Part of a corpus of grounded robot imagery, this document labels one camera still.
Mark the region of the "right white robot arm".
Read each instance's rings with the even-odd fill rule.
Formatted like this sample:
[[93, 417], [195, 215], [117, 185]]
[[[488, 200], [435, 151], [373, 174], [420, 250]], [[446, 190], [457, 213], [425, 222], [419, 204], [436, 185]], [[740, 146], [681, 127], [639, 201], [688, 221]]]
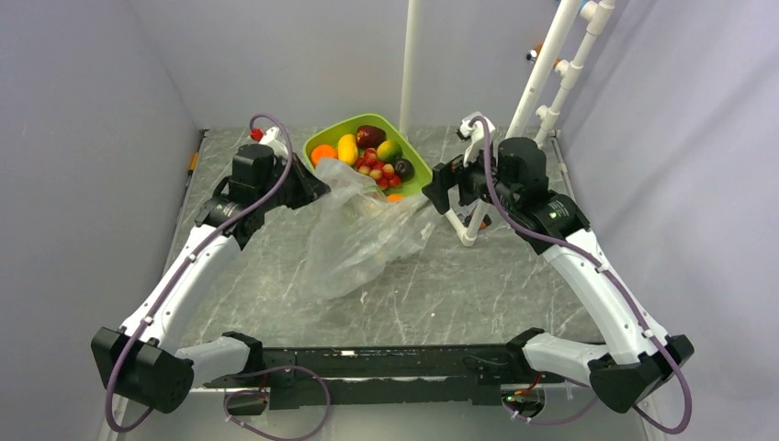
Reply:
[[589, 386], [609, 409], [627, 413], [692, 356], [690, 340], [667, 334], [622, 284], [573, 199], [550, 188], [547, 157], [533, 140], [502, 141], [489, 163], [459, 155], [437, 164], [423, 193], [445, 213], [451, 188], [461, 204], [480, 200], [505, 211], [516, 234], [568, 283], [604, 339], [583, 344], [532, 328], [507, 345], [512, 378], [555, 374]]

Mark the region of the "clear plastic bag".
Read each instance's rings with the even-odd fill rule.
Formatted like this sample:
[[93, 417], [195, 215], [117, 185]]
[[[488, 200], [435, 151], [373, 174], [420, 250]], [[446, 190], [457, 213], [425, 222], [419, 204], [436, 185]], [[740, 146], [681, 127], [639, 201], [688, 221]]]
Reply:
[[421, 252], [441, 220], [424, 195], [393, 202], [341, 161], [325, 159], [314, 174], [330, 192], [314, 203], [318, 217], [299, 273], [305, 300], [340, 298], [374, 280], [390, 263]]

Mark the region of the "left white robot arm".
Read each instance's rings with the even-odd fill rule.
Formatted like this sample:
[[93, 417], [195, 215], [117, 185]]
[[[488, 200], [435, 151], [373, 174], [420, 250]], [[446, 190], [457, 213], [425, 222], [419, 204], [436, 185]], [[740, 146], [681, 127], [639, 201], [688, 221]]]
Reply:
[[265, 224], [267, 212], [299, 209], [330, 188], [295, 153], [245, 144], [195, 218], [186, 243], [152, 293], [116, 329], [91, 342], [106, 389], [159, 413], [171, 413], [190, 389], [231, 376], [243, 386], [264, 373], [262, 344], [237, 332], [190, 347], [183, 336], [213, 283]]

